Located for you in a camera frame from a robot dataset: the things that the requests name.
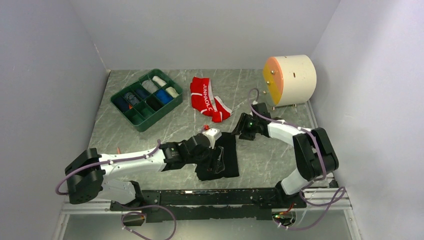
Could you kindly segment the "black underwear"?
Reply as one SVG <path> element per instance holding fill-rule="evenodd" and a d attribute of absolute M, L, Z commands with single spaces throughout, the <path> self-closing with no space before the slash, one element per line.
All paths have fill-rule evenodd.
<path fill-rule="evenodd" d="M 214 168 L 212 172 L 204 171 L 200 169 L 200 167 L 196 166 L 195 172 L 197 178 L 200 181 L 211 181 L 217 180 L 221 178 L 235 178 L 239 177 L 239 167 L 238 167 L 238 158 L 237 158 L 237 150 L 236 150 L 236 137 L 229 132 L 223 132 L 222 136 L 217 140 L 215 144 L 215 149 L 221 146 L 224 148 L 223 160 L 225 163 L 225 170 L 214 174 Z M 212 159 L 217 156 L 213 151 Z"/>

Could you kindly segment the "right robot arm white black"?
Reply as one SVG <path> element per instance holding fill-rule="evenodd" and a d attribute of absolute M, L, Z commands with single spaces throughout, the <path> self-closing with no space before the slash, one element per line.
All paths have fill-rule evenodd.
<path fill-rule="evenodd" d="M 275 202 L 282 208 L 294 201 L 313 181 L 323 180 L 339 168 L 339 160 L 325 129 L 295 126 L 283 119 L 272 118 L 264 103 L 252 104 L 251 113 L 243 113 L 232 134 L 252 141 L 257 134 L 280 140 L 294 150 L 296 168 L 275 186 Z"/>

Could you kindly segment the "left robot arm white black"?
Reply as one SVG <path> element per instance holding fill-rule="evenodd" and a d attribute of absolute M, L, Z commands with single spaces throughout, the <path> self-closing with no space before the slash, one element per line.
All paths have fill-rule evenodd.
<path fill-rule="evenodd" d="M 143 203 L 139 185 L 134 181 L 119 181 L 120 177 L 180 170 L 186 165 L 213 170 L 222 163 L 221 159 L 213 159 L 222 135 L 211 128 L 187 140 L 159 141 L 155 148 L 124 154 L 100 154 L 96 148 L 86 149 L 65 168 L 65 177 L 55 193 L 68 196 L 73 205 L 100 198 L 137 210 Z"/>

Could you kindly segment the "red white underwear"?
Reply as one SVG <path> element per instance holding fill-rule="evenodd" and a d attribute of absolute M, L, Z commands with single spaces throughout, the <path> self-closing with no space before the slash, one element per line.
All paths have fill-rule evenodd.
<path fill-rule="evenodd" d="M 192 108 L 210 117 L 212 122 L 222 123 L 232 115 L 233 111 L 213 94 L 209 78 L 193 77 L 189 89 Z"/>

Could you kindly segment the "cream round cabinet orange front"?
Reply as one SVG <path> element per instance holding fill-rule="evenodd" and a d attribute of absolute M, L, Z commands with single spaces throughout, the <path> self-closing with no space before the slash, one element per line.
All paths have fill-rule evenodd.
<path fill-rule="evenodd" d="M 263 67 L 266 101 L 271 107 L 303 104 L 313 95 L 317 73 L 311 59 L 304 54 L 271 56 Z"/>

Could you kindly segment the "cream rolled sock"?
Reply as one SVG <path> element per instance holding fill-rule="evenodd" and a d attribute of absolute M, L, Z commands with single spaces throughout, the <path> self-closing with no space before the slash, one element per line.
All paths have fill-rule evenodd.
<path fill-rule="evenodd" d="M 174 88 L 174 87 L 172 87 L 172 86 L 169 86 L 169 87 L 167 87 L 166 89 L 165 89 L 165 91 L 171 96 L 171 97 L 173 97 L 174 99 L 175 98 L 177 98 L 178 96 L 179 96 L 179 93 L 177 92 L 177 90 Z"/>

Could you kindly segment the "bright blue rolled sock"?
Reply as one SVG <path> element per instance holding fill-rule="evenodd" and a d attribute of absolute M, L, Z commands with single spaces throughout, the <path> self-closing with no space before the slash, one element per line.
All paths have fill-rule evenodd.
<path fill-rule="evenodd" d="M 155 96 L 164 104 L 168 104 L 169 102 L 171 102 L 174 98 L 169 95 L 164 89 L 159 89 Z"/>

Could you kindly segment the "black rolled sock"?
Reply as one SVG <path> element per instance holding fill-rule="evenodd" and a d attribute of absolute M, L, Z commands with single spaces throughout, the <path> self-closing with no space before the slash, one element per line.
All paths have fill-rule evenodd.
<path fill-rule="evenodd" d="M 149 96 L 146 98 L 145 102 L 149 105 L 155 112 L 159 111 L 164 105 L 154 96 Z"/>

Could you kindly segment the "green compartment organizer tray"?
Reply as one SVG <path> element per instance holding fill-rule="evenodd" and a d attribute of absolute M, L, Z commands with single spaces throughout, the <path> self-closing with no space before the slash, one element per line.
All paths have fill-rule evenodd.
<path fill-rule="evenodd" d="M 112 105 L 138 132 L 144 132 L 183 102 L 183 88 L 154 68 L 110 97 Z"/>

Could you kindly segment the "white rolled sock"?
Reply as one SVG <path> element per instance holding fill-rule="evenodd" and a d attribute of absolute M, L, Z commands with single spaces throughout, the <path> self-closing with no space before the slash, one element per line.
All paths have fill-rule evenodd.
<path fill-rule="evenodd" d="M 167 84 L 166 81 L 164 81 L 163 79 L 161 79 L 159 76 L 156 76 L 156 75 L 152 77 L 152 80 L 156 82 L 160 87 L 163 87 Z"/>

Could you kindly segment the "grey striped rolled sock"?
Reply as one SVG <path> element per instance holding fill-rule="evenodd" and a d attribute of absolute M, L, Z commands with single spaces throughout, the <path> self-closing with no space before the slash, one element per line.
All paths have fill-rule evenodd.
<path fill-rule="evenodd" d="M 142 87 L 147 90 L 150 94 L 156 93 L 160 88 L 155 85 L 155 83 L 148 79 L 141 83 Z"/>

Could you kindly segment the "navy blue rolled sock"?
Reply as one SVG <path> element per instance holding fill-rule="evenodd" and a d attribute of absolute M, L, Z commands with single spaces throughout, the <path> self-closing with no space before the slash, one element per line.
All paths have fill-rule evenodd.
<path fill-rule="evenodd" d="M 142 88 L 137 88 L 134 90 L 135 93 L 142 99 L 145 100 L 146 98 L 148 98 L 150 96 L 149 92 L 146 92 L 144 89 Z"/>

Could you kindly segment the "dark striped rolled sock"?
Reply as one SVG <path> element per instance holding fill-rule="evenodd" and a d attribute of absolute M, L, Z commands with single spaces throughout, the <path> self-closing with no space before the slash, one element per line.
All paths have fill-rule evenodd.
<path fill-rule="evenodd" d="M 135 106 L 141 102 L 132 92 L 125 93 L 124 98 L 131 106 Z"/>

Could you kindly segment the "dark blue rolled sock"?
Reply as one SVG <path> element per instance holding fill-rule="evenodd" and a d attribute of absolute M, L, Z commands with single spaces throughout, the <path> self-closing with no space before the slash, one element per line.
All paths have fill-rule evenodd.
<path fill-rule="evenodd" d="M 117 97 L 113 103 L 122 113 L 131 109 L 130 104 L 121 96 Z"/>

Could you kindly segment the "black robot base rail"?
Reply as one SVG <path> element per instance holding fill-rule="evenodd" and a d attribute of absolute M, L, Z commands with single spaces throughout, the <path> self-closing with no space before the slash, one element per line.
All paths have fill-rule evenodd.
<path fill-rule="evenodd" d="M 147 206 L 148 223 L 170 221 L 172 217 L 160 207 L 169 209 L 177 220 L 243 219 L 271 220 L 285 211 L 303 209 L 307 205 L 297 195 L 286 196 L 274 187 L 143 190 L 142 199 L 125 205 L 110 203 L 112 212 L 124 212 Z"/>

